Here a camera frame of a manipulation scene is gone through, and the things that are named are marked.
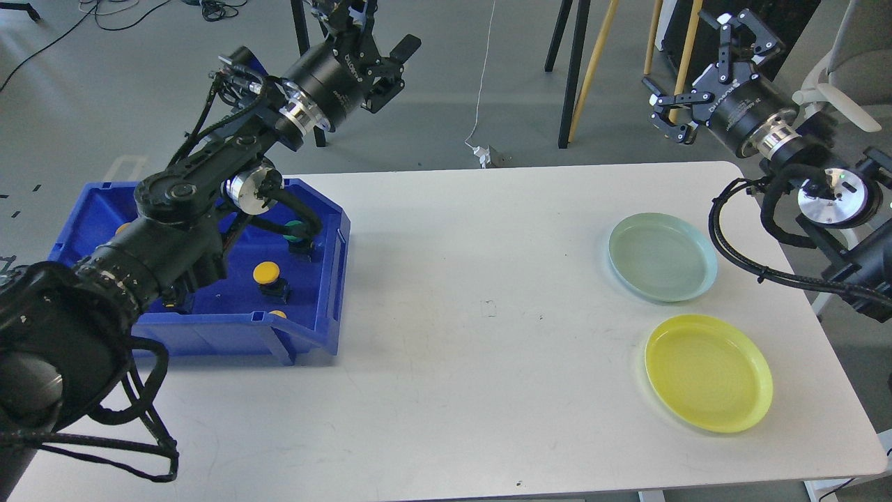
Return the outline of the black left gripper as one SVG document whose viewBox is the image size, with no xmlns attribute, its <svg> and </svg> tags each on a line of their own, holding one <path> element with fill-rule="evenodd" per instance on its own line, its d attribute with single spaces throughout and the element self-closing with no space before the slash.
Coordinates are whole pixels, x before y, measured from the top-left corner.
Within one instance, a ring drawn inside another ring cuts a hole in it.
<svg viewBox="0 0 892 502">
<path fill-rule="evenodd" d="M 421 47 L 405 35 L 382 57 L 370 37 L 378 1 L 312 1 L 325 42 L 309 48 L 283 75 L 284 135 L 335 132 L 362 107 L 379 112 L 405 88 L 405 63 Z"/>
</svg>

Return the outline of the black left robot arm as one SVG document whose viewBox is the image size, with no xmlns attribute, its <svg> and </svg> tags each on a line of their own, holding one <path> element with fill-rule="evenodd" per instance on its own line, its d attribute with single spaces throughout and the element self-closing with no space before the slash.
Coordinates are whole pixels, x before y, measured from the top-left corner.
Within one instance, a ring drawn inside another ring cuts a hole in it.
<svg viewBox="0 0 892 502">
<path fill-rule="evenodd" d="M 176 441 L 153 406 L 169 352 L 133 326 L 156 300 L 225 279 L 248 226 L 310 247 L 322 220 L 287 193 L 268 149 L 297 150 L 357 108 L 378 112 L 404 89 L 422 44 L 408 34 L 382 55 L 376 1 L 310 8 L 324 40 L 284 75 L 246 47 L 221 57 L 197 124 L 137 185 L 134 222 L 74 266 L 38 261 L 2 274 L 3 499 L 39 450 L 175 480 Z"/>
</svg>

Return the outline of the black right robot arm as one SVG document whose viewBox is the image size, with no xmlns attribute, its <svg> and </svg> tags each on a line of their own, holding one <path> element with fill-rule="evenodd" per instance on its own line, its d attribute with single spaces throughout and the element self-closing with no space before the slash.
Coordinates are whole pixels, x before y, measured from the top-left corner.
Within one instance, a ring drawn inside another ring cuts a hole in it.
<svg viewBox="0 0 892 502">
<path fill-rule="evenodd" d="M 888 321 L 890 222 L 851 245 L 841 244 L 832 231 L 876 216 L 890 190 L 890 156 L 869 147 L 854 165 L 841 161 L 831 151 L 835 121 L 823 109 L 835 108 L 865 131 L 877 131 L 879 124 L 832 85 L 829 71 L 816 68 L 793 96 L 781 95 L 761 67 L 783 51 L 783 42 L 752 10 L 698 16 L 717 32 L 718 48 L 691 90 L 666 94 L 648 77 L 643 82 L 651 90 L 651 123 L 667 139 L 689 145 L 704 128 L 739 158 L 761 158 L 762 178 L 730 182 L 714 198 L 708 218 L 714 247 L 759 282 L 834 294 L 860 314 Z M 828 258 L 821 277 L 784 273 L 733 248 L 720 218 L 725 204 L 743 190 L 762 193 L 761 225 L 771 237 Z"/>
</svg>

